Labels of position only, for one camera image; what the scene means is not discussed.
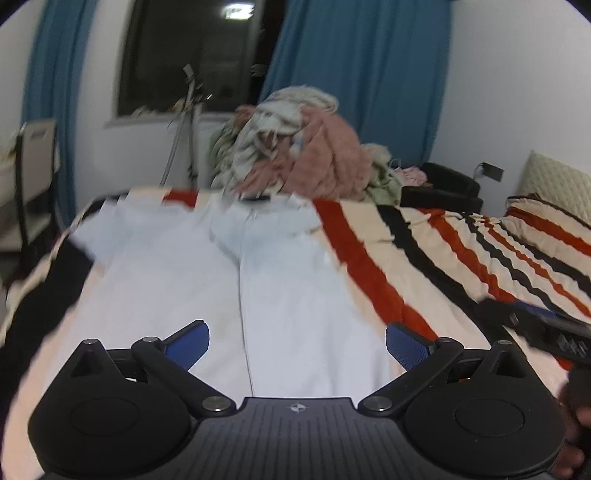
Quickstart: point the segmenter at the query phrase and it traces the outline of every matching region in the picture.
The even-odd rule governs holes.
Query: cable
[[[484,163],[479,163],[476,168],[474,169],[474,175],[472,175],[472,180],[476,180],[478,176],[478,169],[480,169],[480,173],[482,173],[482,169],[484,168]]]

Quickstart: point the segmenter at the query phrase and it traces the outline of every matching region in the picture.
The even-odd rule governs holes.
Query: pink blanket
[[[281,192],[307,198],[362,200],[372,159],[355,131],[335,113],[311,106],[301,113],[301,135],[279,137],[275,158],[258,160],[236,191],[254,194],[282,184]],[[241,110],[241,123],[247,114]]]

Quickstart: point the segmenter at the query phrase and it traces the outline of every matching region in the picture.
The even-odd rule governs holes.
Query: pile of clothes
[[[335,97],[307,86],[239,107],[212,136],[212,187],[247,196],[282,192],[397,205],[402,187],[426,182],[416,167],[392,168],[397,161],[387,148],[360,145],[338,107]]]

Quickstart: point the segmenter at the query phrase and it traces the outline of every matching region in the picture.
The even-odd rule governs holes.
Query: hand
[[[567,480],[572,478],[574,471],[583,465],[585,456],[591,455],[591,452],[583,453],[573,444],[579,439],[581,427],[591,429],[591,408],[580,408],[576,411],[576,418],[569,412],[568,408],[564,406],[566,402],[566,386],[560,391],[558,396],[560,408],[564,415],[566,423],[566,440],[562,445],[562,449],[558,454],[550,473],[559,480]]]

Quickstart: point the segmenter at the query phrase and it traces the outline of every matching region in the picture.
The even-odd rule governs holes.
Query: chair
[[[18,223],[0,233],[0,252],[18,254],[21,268],[31,269],[33,242],[48,229],[55,229],[53,176],[55,169],[56,121],[39,120],[19,132],[15,160],[15,203]],[[34,213],[46,204],[46,211]]]
[[[400,206],[480,213],[480,185],[474,179],[436,163],[425,163],[421,170],[433,187],[403,187]]]

